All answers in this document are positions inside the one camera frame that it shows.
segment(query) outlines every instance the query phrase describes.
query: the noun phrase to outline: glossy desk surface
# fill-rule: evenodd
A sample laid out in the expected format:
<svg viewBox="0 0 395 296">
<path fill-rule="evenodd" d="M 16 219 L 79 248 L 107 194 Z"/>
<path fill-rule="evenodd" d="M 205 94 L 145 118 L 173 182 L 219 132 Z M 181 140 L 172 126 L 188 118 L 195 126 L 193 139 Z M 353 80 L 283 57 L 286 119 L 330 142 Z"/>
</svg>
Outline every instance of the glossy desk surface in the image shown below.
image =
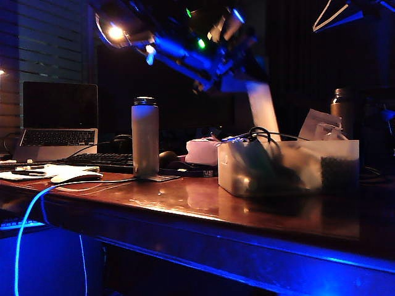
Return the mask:
<svg viewBox="0 0 395 296">
<path fill-rule="evenodd" d="M 105 180 L 127 177 L 104 175 Z M 370 293 L 383 282 L 385 291 L 385 281 L 395 282 L 392 182 L 364 185 L 353 194 L 248 200 L 227 193 L 217 181 L 60 187 L 45 196 L 33 216 L 42 219 L 43 207 L 54 226 L 284 294 L 312 295 L 325 287 L 337 295 L 343 294 L 340 289 L 344 295 L 370 295 L 361 287 Z M 0 181 L 0 208 L 22 214 L 35 193 L 50 185 L 48 179 Z M 315 267 L 306 273 L 306 266 Z M 328 268 L 348 276 L 330 285 Z M 307 283 L 312 277 L 314 285 Z"/>
</svg>

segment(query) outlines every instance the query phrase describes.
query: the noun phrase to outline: plastic storage box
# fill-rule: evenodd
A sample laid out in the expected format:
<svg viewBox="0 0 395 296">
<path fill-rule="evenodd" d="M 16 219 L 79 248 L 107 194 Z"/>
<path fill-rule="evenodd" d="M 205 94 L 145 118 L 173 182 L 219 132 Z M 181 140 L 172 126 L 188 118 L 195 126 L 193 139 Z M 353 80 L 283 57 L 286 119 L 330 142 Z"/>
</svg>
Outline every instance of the plastic storage box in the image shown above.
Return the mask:
<svg viewBox="0 0 395 296">
<path fill-rule="evenodd" d="M 226 142 L 218 183 L 240 197 L 354 191 L 359 141 Z"/>
</svg>

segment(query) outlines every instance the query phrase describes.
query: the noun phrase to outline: mouse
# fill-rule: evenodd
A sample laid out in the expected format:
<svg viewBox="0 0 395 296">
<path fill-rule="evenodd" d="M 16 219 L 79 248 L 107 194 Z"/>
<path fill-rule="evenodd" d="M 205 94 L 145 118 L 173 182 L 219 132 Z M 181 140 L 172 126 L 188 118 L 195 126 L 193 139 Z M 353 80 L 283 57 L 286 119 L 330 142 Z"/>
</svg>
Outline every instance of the mouse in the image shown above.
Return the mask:
<svg viewBox="0 0 395 296">
<path fill-rule="evenodd" d="M 79 181 L 91 181 L 100 179 L 103 174 L 95 171 L 74 171 L 72 173 L 60 174 L 51 178 L 52 183 L 64 183 L 64 182 L 79 182 Z"/>
<path fill-rule="evenodd" d="M 159 168 L 166 168 L 170 163 L 178 160 L 177 154 L 173 151 L 165 151 L 159 154 Z"/>
</svg>

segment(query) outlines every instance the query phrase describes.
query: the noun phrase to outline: white water bottle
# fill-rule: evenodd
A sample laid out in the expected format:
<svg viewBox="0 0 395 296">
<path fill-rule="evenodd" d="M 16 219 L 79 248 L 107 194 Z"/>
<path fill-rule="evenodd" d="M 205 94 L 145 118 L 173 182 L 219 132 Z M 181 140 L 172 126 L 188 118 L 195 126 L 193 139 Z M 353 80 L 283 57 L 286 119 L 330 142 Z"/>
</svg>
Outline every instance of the white water bottle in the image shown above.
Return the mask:
<svg viewBox="0 0 395 296">
<path fill-rule="evenodd" d="M 133 175 L 154 176 L 159 171 L 159 111 L 153 97 L 137 97 L 131 107 Z"/>
</svg>

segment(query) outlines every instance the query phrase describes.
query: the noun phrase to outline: window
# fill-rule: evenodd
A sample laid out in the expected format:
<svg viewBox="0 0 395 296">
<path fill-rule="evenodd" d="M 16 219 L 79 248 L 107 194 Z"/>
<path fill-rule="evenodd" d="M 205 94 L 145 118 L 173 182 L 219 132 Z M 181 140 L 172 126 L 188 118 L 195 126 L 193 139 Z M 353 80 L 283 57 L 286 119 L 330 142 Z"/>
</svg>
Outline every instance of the window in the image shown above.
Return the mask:
<svg viewBox="0 0 395 296">
<path fill-rule="evenodd" d="M 94 83 L 92 14 L 87 0 L 0 1 L 0 139 L 23 125 L 24 81 Z"/>
</svg>

